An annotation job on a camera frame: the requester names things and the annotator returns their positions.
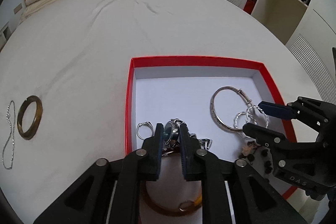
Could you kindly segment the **silver wristwatch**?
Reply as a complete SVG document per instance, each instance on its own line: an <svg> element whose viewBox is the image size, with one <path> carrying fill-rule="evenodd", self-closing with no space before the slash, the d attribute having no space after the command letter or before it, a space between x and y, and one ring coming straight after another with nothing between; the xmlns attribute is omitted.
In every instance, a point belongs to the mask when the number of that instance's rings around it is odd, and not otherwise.
<svg viewBox="0 0 336 224"><path fill-rule="evenodd" d="M164 127L163 130L163 150L162 150L162 156L169 156L173 153L180 153L181 151L181 144L179 140L179 135L180 135L180 126L183 124L184 121L175 118L171 119L167 122L167 124ZM189 137L197 139L201 149L209 150L212 145L212 140L203 138L203 139L198 139L197 135L195 133L189 133Z"/></svg>

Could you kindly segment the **large silver bangle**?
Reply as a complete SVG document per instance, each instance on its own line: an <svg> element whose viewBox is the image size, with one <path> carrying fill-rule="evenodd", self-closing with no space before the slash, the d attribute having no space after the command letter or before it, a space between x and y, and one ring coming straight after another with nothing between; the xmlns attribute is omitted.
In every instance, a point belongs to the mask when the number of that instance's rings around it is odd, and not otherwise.
<svg viewBox="0 0 336 224"><path fill-rule="evenodd" d="M221 130L242 134L238 119L247 113L252 100L239 88L223 86L214 92L210 99L210 115Z"/></svg>

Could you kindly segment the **red shallow cardboard box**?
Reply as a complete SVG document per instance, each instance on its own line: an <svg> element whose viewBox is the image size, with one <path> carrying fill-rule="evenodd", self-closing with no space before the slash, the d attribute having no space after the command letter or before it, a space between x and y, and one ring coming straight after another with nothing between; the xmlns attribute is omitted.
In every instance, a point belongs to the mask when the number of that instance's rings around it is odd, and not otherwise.
<svg viewBox="0 0 336 224"><path fill-rule="evenodd" d="M214 56L148 56L130 61L125 104L125 151L142 145L136 135L141 122L185 121L190 131L213 140L212 151L232 161L241 141L218 128L210 115L210 99L222 86L242 89L254 103L283 104L266 66L258 61Z"/></svg>

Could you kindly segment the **white bed sheet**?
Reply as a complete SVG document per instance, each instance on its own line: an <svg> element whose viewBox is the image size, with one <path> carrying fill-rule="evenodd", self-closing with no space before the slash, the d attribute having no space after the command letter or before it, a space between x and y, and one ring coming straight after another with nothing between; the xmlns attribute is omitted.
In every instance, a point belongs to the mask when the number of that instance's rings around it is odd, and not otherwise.
<svg viewBox="0 0 336 224"><path fill-rule="evenodd" d="M319 99L306 71L255 18L227 0L57 0L1 51L1 190L33 223L97 159L142 146L140 122L183 120L234 161L227 123L253 103Z"/></svg>

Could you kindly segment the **dark green jade bangle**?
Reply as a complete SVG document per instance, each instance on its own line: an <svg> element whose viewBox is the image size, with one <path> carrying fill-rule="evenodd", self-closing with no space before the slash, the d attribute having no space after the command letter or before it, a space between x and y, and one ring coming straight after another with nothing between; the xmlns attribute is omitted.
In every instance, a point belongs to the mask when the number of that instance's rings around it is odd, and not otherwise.
<svg viewBox="0 0 336 224"><path fill-rule="evenodd" d="M43 114L41 99L36 95L27 97L21 104L17 116L19 135L25 140L31 140L39 128Z"/></svg>

